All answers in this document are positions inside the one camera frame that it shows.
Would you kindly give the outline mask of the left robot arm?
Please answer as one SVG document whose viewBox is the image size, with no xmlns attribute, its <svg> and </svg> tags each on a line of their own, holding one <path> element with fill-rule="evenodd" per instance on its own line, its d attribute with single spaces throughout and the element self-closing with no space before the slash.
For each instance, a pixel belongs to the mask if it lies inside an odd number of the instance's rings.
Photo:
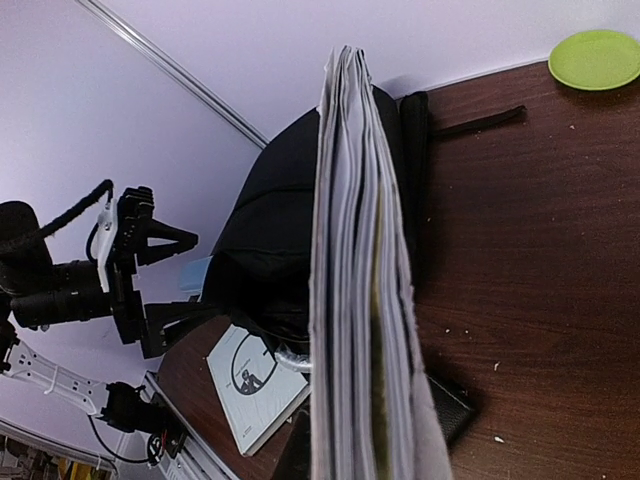
<svg viewBox="0 0 640 480">
<path fill-rule="evenodd" d="M 105 202 L 88 237 L 83 260 L 56 264 L 46 238 Z M 105 383 L 77 375 L 39 355 L 20 340 L 19 328 L 86 322 L 110 317 L 123 344 L 138 343 L 144 358 L 165 354 L 209 315 L 195 302 L 146 304 L 135 289 L 138 267 L 193 249 L 196 234 L 154 217 L 150 188 L 128 188 L 114 195 L 102 181 L 88 195 L 46 225 L 22 201 L 1 205 L 1 373 L 44 388 L 123 433 L 149 434 L 145 463 L 176 458 L 187 429 L 168 404 L 154 395 L 145 401 L 138 387 Z"/>
</svg>

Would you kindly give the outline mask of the grey book with G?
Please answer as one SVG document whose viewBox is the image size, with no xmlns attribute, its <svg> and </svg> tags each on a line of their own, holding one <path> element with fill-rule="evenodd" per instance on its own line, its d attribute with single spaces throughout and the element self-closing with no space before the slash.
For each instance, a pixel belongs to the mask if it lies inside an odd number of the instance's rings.
<svg viewBox="0 0 640 480">
<path fill-rule="evenodd" d="M 254 455 L 305 402 L 310 385 L 269 353 L 261 338 L 231 325 L 207 357 L 239 453 Z"/>
</svg>

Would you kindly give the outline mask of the black student bag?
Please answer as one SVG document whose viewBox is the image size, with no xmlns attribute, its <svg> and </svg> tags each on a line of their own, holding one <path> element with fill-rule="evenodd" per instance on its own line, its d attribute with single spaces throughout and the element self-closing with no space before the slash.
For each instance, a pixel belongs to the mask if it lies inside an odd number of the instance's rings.
<svg viewBox="0 0 640 480">
<path fill-rule="evenodd" d="M 411 269 L 420 262 L 422 188 L 430 144 L 493 128 L 524 115 L 519 105 L 436 130 L 429 97 L 419 91 L 394 100 L 373 89 L 390 147 L 401 199 Z M 320 117 L 310 110 L 278 134 L 257 157 L 211 253 L 201 299 L 260 337 L 270 352 L 309 353 L 309 274 Z"/>
</svg>

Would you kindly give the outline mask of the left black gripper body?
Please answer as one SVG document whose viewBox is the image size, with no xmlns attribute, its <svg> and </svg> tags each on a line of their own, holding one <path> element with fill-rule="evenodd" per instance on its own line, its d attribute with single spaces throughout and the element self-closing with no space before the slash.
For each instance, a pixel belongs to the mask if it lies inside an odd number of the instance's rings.
<svg viewBox="0 0 640 480">
<path fill-rule="evenodd" d="M 201 302 L 144 304 L 132 274 L 118 263 L 107 268 L 111 312 L 123 344 L 140 343 L 145 359 L 168 352 L 192 330 L 220 315 L 220 308 Z"/>
</svg>

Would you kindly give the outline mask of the dog picture book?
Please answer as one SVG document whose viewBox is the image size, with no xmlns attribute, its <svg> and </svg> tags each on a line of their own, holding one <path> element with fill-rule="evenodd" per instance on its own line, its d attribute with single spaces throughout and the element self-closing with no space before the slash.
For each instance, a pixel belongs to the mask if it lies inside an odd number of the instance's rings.
<svg viewBox="0 0 640 480">
<path fill-rule="evenodd" d="M 448 479 L 401 199 L 364 52 L 325 68 L 309 278 L 311 475 Z"/>
</svg>

